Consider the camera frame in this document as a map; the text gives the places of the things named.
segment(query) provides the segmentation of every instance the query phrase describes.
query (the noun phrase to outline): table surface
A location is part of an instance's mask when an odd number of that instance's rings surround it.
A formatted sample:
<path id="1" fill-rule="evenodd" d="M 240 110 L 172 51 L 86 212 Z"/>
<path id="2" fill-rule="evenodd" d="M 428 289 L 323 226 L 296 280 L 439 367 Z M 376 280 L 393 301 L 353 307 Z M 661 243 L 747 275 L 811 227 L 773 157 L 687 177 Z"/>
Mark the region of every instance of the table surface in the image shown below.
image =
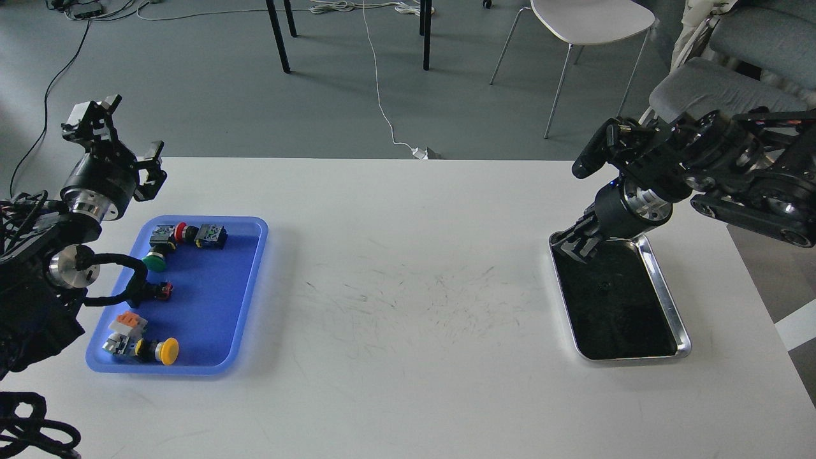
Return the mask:
<path id="1" fill-rule="evenodd" d="M 563 162 L 168 158 L 165 169 L 159 197 L 132 203 L 91 246 L 127 252 L 163 214 L 266 220 L 242 348 L 217 377 L 104 374 L 84 362 L 87 333 L 9 375 L 3 390 L 43 394 L 50 418 L 82 432 L 84 457 L 816 451 L 816 410 L 725 226 L 687 203 L 650 241 L 690 356 L 599 364 L 574 349 L 546 241 L 608 169 L 583 181 Z M 117 275 L 103 269 L 91 294 Z M 92 331 L 99 315 L 79 318 Z"/>

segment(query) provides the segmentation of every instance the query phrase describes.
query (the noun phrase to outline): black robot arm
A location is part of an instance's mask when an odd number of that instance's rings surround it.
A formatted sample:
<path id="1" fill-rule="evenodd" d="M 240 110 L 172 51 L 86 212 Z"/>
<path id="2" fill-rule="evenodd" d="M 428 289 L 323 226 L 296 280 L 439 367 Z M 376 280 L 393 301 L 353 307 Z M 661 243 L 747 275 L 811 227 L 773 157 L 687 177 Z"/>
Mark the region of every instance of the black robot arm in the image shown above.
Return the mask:
<path id="1" fill-rule="evenodd" d="M 705 216 L 800 247 L 816 241 L 816 114 L 755 113 L 700 119 L 681 115 L 667 126 L 611 118 L 575 160 L 585 178 L 608 163 L 618 177 L 550 244 L 589 261 L 598 244 L 630 239 L 668 221 L 688 198 Z M 792 128 L 795 133 L 780 132 Z"/>
<path id="2" fill-rule="evenodd" d="M 147 270 L 142 261 L 120 254 L 95 254 L 85 243 L 97 240 L 100 223 L 124 214 L 132 198 L 152 199 L 166 173 L 153 142 L 141 161 L 119 140 L 113 111 L 121 101 L 74 106 L 62 124 L 62 136 L 85 153 L 60 193 L 18 194 L 2 201 L 0 225 L 0 379 L 31 363 L 56 355 L 84 330 L 76 320 L 80 306 L 111 305 L 141 292 Z M 140 171 L 147 179 L 140 183 Z M 88 298 L 100 265 L 114 263 L 134 270 L 124 292 Z"/>

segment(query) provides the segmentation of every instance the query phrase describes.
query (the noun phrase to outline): gray floor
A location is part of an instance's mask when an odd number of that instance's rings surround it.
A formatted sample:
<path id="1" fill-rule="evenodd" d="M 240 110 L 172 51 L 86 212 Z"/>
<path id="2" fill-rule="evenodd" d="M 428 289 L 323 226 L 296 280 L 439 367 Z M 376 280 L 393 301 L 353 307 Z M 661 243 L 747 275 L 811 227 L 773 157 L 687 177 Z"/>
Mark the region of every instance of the gray floor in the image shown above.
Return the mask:
<path id="1" fill-rule="evenodd" d="M 667 73 L 666 53 L 679 33 L 683 7 L 683 0 L 641 2 L 654 8 L 659 30 L 645 49 L 623 112 L 633 117 L 647 107 L 651 89 Z M 123 3 L 103 0 L 110 7 Z M 391 8 L 366 13 L 383 107 L 398 141 L 430 146 L 446 159 L 574 159 L 597 126 L 614 116 L 640 38 L 586 49 L 567 75 L 549 140 L 542 134 L 566 45 L 532 14 L 522 16 L 496 82 L 488 86 L 513 17 L 524 4 L 496 0 L 485 10 L 477 0 L 437 0 L 429 72 L 421 68 L 418 18 Z M 294 8 L 309 5 L 293 0 Z M 144 15 L 262 7 L 260 0 L 165 0 L 145 8 Z M 285 36 L 294 70 L 289 75 L 281 71 L 265 12 L 92 24 L 76 63 L 51 92 L 46 139 L 21 168 L 16 190 L 58 193 L 82 154 L 60 138 L 59 124 L 74 104 L 114 93 L 124 97 L 114 122 L 138 155 L 150 141 L 162 139 L 166 156 L 411 158 L 409 149 L 391 144 L 377 108 L 362 13 L 297 11 L 295 22 L 300 36 Z M 42 129 L 43 92 L 76 50 L 83 30 L 84 23 L 47 11 L 43 2 L 0 2 L 2 194 Z M 761 254 L 770 247 L 761 239 L 735 240 L 743 256 L 746 249 Z M 752 273 L 767 269 L 762 256 L 746 261 Z M 762 290 L 761 275 L 754 279 Z M 799 300 L 769 301 L 790 290 L 778 285 L 763 293 L 774 321 Z M 785 306 L 778 310 L 778 304 Z M 816 394 L 813 346 L 801 348 L 792 357 Z"/>
<path id="2" fill-rule="evenodd" d="M 729 226 L 729 232 L 774 323 L 816 299 L 816 250 L 794 247 L 733 226 Z M 816 404 L 816 338 L 791 349 L 789 354 Z"/>

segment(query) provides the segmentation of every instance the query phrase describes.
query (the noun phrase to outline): chair leg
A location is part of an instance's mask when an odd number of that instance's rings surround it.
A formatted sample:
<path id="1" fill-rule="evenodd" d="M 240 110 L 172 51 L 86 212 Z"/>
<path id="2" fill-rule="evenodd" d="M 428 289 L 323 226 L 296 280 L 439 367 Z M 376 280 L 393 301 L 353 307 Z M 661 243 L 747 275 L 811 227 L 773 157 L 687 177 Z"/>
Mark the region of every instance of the chair leg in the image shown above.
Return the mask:
<path id="1" fill-rule="evenodd" d="M 658 114 L 655 113 L 654 109 L 651 108 L 651 106 L 650 106 L 648 109 L 646 109 L 645 112 L 643 112 L 643 114 L 641 115 L 641 118 L 637 120 L 637 123 L 640 124 L 641 126 L 643 126 L 644 124 L 647 124 L 649 121 L 651 121 L 653 119 L 656 119 L 657 117 L 658 117 Z"/>
<path id="2" fill-rule="evenodd" d="M 646 36 L 643 37 L 643 44 L 641 45 L 641 52 L 637 53 L 637 60 L 635 60 L 635 67 L 632 69 L 632 75 L 629 77 L 629 82 L 626 84 L 626 91 L 623 92 L 623 99 L 620 101 L 620 107 L 618 107 L 618 114 L 615 116 L 620 116 L 621 112 L 623 112 L 623 104 L 626 104 L 626 98 L 629 96 L 629 88 L 632 86 L 632 80 L 635 79 L 635 72 L 637 71 L 637 65 L 641 62 L 641 56 L 643 56 L 643 49 L 646 48 L 646 41 L 649 39 L 649 31 L 651 28 L 646 30 Z"/>
<path id="3" fill-rule="evenodd" d="M 570 65 L 570 53 L 572 52 L 573 44 L 566 49 L 566 59 L 564 59 L 564 69 L 561 71 L 561 79 L 558 80 L 558 89 L 556 90 L 556 99 L 552 102 L 552 110 L 550 110 L 550 118 L 547 120 L 547 129 L 544 130 L 544 138 L 549 138 L 550 125 L 552 124 L 552 117 L 556 114 L 556 105 L 558 105 L 558 97 L 561 95 L 561 87 L 564 86 L 564 77 L 566 76 L 566 69 Z"/>
<path id="4" fill-rule="evenodd" d="M 499 66 L 502 64 L 502 59 L 504 59 L 504 52 L 508 50 L 508 45 L 510 44 L 510 38 L 512 38 L 512 33 L 516 30 L 516 24 L 518 24 L 518 16 L 521 16 L 521 12 L 524 10 L 529 10 L 530 7 L 523 7 L 516 13 L 516 19 L 512 22 L 512 27 L 510 28 L 510 34 L 508 35 L 508 39 L 504 42 L 504 48 L 502 48 L 502 54 L 499 56 L 499 63 L 496 64 L 495 70 L 493 70 L 493 76 L 490 77 L 490 84 L 493 84 L 493 80 L 496 79 L 496 74 L 499 72 Z"/>
<path id="5" fill-rule="evenodd" d="M 581 47 L 578 48 L 578 54 L 575 55 L 575 60 L 573 60 L 572 65 L 578 64 L 578 59 L 581 59 L 581 53 L 583 52 L 583 49 L 584 49 L 583 45 L 581 45 Z"/>

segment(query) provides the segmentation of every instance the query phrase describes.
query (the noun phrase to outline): wire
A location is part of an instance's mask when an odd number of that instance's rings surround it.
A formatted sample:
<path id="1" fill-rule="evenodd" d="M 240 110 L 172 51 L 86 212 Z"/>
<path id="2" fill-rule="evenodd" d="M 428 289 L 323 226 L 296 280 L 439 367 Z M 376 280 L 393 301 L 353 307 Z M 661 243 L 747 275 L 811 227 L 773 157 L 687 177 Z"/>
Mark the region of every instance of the wire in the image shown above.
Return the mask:
<path id="1" fill-rule="evenodd" d="M 85 270 L 91 265 L 109 265 L 115 264 L 130 268 L 133 270 L 131 280 L 127 281 L 125 289 L 114 296 L 99 296 L 96 298 L 85 298 L 85 306 L 110 306 L 121 303 L 129 298 L 132 298 L 137 292 L 140 292 L 144 283 L 147 282 L 148 269 L 142 260 L 132 256 L 123 255 L 121 253 L 96 253 L 92 254 L 86 259 L 80 261 L 77 258 L 77 270 Z"/>
<path id="2" fill-rule="evenodd" d="M 355 3 L 348 0 L 339 0 L 336 2 L 327 2 L 323 0 L 311 0 L 311 2 L 318 3 L 313 7 L 309 7 L 309 11 L 316 15 L 328 13 L 332 11 L 349 12 L 354 10 L 370 10 L 383 7 L 394 7 L 394 10 L 403 15 L 419 16 L 419 0 L 414 0 L 416 6 L 408 5 L 405 2 L 387 2 L 387 3 Z"/>
<path id="3" fill-rule="evenodd" d="M 15 413 L 21 404 L 31 407 L 27 417 Z M 0 441 L 8 443 L 0 447 L 0 457 L 16 456 L 29 446 L 59 457 L 80 457 L 73 450 L 82 440 L 79 430 L 68 423 L 46 419 L 46 412 L 46 400 L 36 392 L 0 392 Z M 42 429 L 57 430 L 70 440 L 61 442 L 52 439 L 43 434 Z M 10 435 L 2 434 L 6 430 Z"/>
<path id="4" fill-rule="evenodd" d="M 419 7 L 418 6 L 411 6 L 405 2 L 387 2 L 387 3 L 371 3 L 366 4 L 363 3 L 355 3 L 349 2 L 345 0 L 340 0 L 338 2 L 326 2 L 322 0 L 310 0 L 311 2 L 318 3 L 315 6 L 309 8 L 293 8 L 292 11 L 310 11 L 315 15 L 320 15 L 323 13 L 328 13 L 332 11 L 354 11 L 354 10 L 361 10 L 361 9 L 372 9 L 372 8 L 382 8 L 382 7 L 394 7 L 394 10 L 401 14 L 413 14 L 419 16 Z M 418 0 L 414 0 L 414 3 L 419 5 Z M 208 16 L 208 15 L 224 15 L 229 13 L 250 13 L 250 12 L 258 12 L 258 11 L 268 11 L 266 8 L 256 8 L 251 10 L 229 10 L 229 11 L 207 11 L 203 13 L 193 13 L 184 16 L 173 16 L 173 17 L 145 17 L 141 15 L 142 10 L 150 4 L 150 1 L 145 0 L 135 11 L 129 13 L 126 16 L 130 16 L 132 14 L 136 14 L 139 19 L 143 20 L 178 20 L 178 19 L 187 19 L 196 16 Z M 431 14 L 435 11 L 434 8 L 431 8 Z"/>
<path id="5" fill-rule="evenodd" d="M 14 250 L 17 242 L 20 240 L 21 237 L 25 236 L 26 234 L 29 233 L 29 231 L 31 231 L 31 229 L 34 226 L 34 220 L 38 217 L 40 211 L 42 210 L 42 206 L 45 205 L 46 201 L 48 200 L 48 192 L 45 190 L 41 191 L 38 194 L 35 194 L 34 196 L 29 196 L 28 198 L 29 199 L 36 198 L 37 196 L 39 196 L 40 198 L 31 208 L 31 211 L 25 217 L 23 223 L 21 223 L 20 226 L 17 228 L 17 231 L 14 233 L 14 235 L 11 236 L 7 249 L 9 252 Z"/>
<path id="6" fill-rule="evenodd" d="M 82 34 L 82 40 L 79 42 L 77 52 L 73 53 L 73 57 L 71 57 L 71 60 L 68 61 L 68 64 L 66 64 L 65 67 L 63 67 L 59 72 L 57 72 L 57 74 L 54 75 L 54 78 L 51 79 L 51 82 L 48 83 L 48 87 L 46 88 L 46 94 L 42 98 L 42 105 L 45 107 L 45 121 L 42 124 L 42 132 L 40 132 L 39 137 L 37 137 L 34 143 L 31 144 L 31 148 L 29 148 L 29 151 L 25 152 L 23 158 L 17 163 L 17 166 L 14 168 L 14 171 L 11 174 L 11 181 L 9 181 L 8 183 L 9 197 L 11 197 L 14 194 L 14 178 L 17 175 L 17 171 L 20 169 L 20 166 L 23 165 L 25 159 L 31 154 L 32 151 L 34 151 L 34 148 L 37 147 L 37 145 L 40 143 L 40 140 L 42 140 L 42 138 L 45 137 L 46 131 L 48 130 L 48 95 L 51 93 L 51 88 L 54 86 L 54 82 L 57 80 L 57 78 L 59 78 L 60 75 L 62 75 L 65 72 L 65 70 L 68 70 L 68 68 L 77 59 L 77 56 L 79 56 L 79 52 L 82 50 L 82 45 L 85 44 L 85 38 L 88 36 L 88 29 L 90 28 L 91 22 L 87 21 L 87 24 L 85 25 L 85 33 Z"/>
<path id="7" fill-rule="evenodd" d="M 140 13 L 144 9 L 144 7 L 146 7 L 149 4 L 150 4 L 150 1 L 145 0 L 145 2 L 143 2 L 141 5 L 139 5 L 138 8 L 136 8 L 136 16 L 139 17 L 139 19 L 143 19 L 143 20 L 177 20 L 177 19 L 187 19 L 189 17 L 196 17 L 196 16 L 225 15 L 225 14 L 229 14 L 229 13 L 251 13 L 251 12 L 257 12 L 257 11 L 268 11 L 268 9 L 266 9 L 266 8 L 256 8 L 256 9 L 252 9 L 252 10 L 207 11 L 207 12 L 203 12 L 203 13 L 193 13 L 193 14 L 190 14 L 190 15 L 173 16 L 173 17 L 144 17 Z M 308 9 L 307 8 L 299 8 L 299 9 L 292 9 L 292 11 L 308 11 Z"/>
<path id="8" fill-rule="evenodd" d="M 90 4 L 90 3 L 99 3 L 99 0 L 91 0 L 90 2 L 75 3 L 75 4 L 76 5 L 87 5 L 87 4 Z M 63 11 L 63 13 L 65 14 L 65 17 L 67 17 L 70 20 L 92 20 L 94 22 L 111 22 L 111 21 L 114 21 L 114 20 L 125 19 L 128 16 L 133 16 L 138 11 L 138 9 L 134 10 L 134 11 L 131 11 L 130 13 L 127 13 L 124 16 L 114 17 L 115 15 L 121 13 L 122 11 L 125 11 L 126 9 L 132 7 L 134 3 L 136 3 L 136 0 L 127 0 L 127 2 L 125 2 L 125 4 L 121 8 L 119 8 L 118 10 L 111 11 L 110 13 L 105 13 L 103 15 L 94 16 L 94 17 L 91 17 L 91 18 L 77 18 L 77 17 L 74 17 L 74 16 L 71 15 L 70 8 Z"/>
<path id="9" fill-rule="evenodd" d="M 371 41 L 371 32 L 368 28 L 368 20 L 366 19 L 366 0 L 362 2 L 362 20 L 366 23 L 366 36 L 368 37 L 368 44 L 371 45 L 371 55 L 374 56 L 374 82 L 377 87 L 377 106 L 379 106 L 379 112 L 383 114 L 383 118 L 385 118 L 385 122 L 388 123 L 388 129 L 391 131 L 391 143 L 394 145 L 404 145 L 411 150 L 414 148 L 408 145 L 405 142 L 397 142 L 397 139 L 394 137 L 394 126 L 391 124 L 391 120 L 385 116 L 385 110 L 383 110 L 383 101 L 382 97 L 379 94 L 379 71 L 377 69 L 377 51 L 374 51 L 374 43 Z"/>

